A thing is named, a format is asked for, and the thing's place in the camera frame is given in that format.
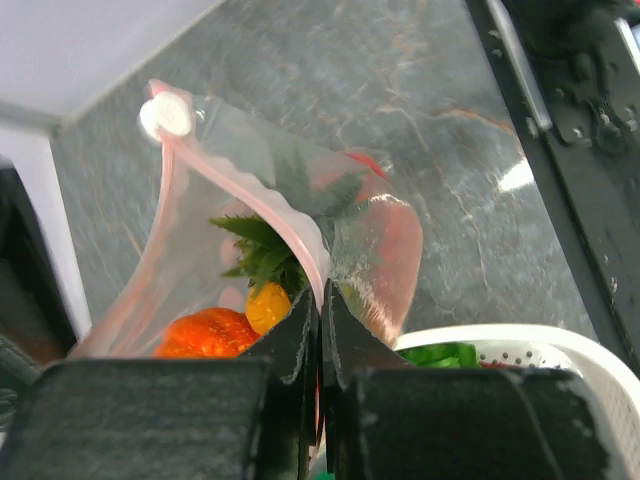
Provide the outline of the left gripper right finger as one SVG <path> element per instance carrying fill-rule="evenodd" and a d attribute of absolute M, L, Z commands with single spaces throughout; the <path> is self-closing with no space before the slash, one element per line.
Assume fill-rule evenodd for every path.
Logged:
<path fill-rule="evenodd" d="M 328 283 L 326 465 L 338 479 L 633 479 L 588 384 L 559 368 L 423 368 Z"/>

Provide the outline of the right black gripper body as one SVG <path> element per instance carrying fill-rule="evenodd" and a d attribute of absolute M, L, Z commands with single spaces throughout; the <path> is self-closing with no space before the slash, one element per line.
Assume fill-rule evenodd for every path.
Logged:
<path fill-rule="evenodd" d="M 66 357 L 75 332 L 35 210 L 17 171 L 1 169 L 1 378 L 33 380 Z"/>

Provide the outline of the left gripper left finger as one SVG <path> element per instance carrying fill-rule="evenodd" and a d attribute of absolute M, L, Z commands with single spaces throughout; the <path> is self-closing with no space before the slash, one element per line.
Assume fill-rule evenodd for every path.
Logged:
<path fill-rule="evenodd" d="M 310 291 L 225 360 L 86 359 L 48 368 L 1 449 L 5 479 L 302 479 L 315 440 Z"/>

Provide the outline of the orange toy ginger root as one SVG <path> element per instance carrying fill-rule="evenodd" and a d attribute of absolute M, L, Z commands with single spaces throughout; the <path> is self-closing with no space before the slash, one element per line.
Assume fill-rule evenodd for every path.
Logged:
<path fill-rule="evenodd" d="M 291 301 L 285 290 L 276 283 L 268 282 L 261 289 L 253 287 L 245 306 L 245 315 L 251 328 L 264 335 L 291 309 Z"/>

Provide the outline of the orange toy pineapple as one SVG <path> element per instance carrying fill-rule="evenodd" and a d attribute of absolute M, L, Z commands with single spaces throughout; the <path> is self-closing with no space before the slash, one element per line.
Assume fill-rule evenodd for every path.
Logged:
<path fill-rule="evenodd" d="M 275 180 L 265 185 L 281 193 L 291 207 L 311 217 L 319 227 L 324 245 L 331 248 L 336 221 L 357 216 L 366 209 L 358 199 L 364 180 L 364 172 L 351 171 L 330 174 L 314 184 L 303 157 L 294 153 L 289 160 L 282 157 L 275 160 Z M 309 282 L 291 247 L 259 215 L 225 215 L 208 222 L 237 237 L 234 246 L 241 257 L 222 275 L 246 278 L 250 298 L 274 283 L 289 300 L 294 300 Z"/>

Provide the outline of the clear pink zip top bag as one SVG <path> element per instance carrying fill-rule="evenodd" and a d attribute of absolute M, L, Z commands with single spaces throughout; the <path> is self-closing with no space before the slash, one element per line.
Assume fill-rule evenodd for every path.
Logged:
<path fill-rule="evenodd" d="M 303 290 L 313 294 L 316 309 L 333 282 L 352 314 L 377 335 L 372 323 L 380 315 L 374 281 L 382 209 L 400 203 L 415 211 L 407 196 L 345 152 L 316 146 L 218 97 L 158 80 L 150 82 L 149 93 L 139 122 L 161 147 L 157 212 L 129 283 L 74 356 L 149 357 L 176 319 L 215 307 L 245 312 L 248 280 L 222 275 L 241 257 L 237 237 L 208 222 L 225 215 L 266 220 L 300 261 L 309 280 Z M 311 217 L 265 185 L 275 180 L 275 160 L 294 153 L 303 157 L 314 184 L 333 173 L 365 173 L 358 199 L 366 209 L 336 221 L 331 248 Z"/>

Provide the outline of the orange toy pumpkin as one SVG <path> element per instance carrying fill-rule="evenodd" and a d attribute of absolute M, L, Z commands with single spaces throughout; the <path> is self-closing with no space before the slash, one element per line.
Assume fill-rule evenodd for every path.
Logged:
<path fill-rule="evenodd" d="M 207 308 L 173 321 L 154 350 L 155 358 L 234 358 L 250 348 L 259 335 L 243 313 Z"/>

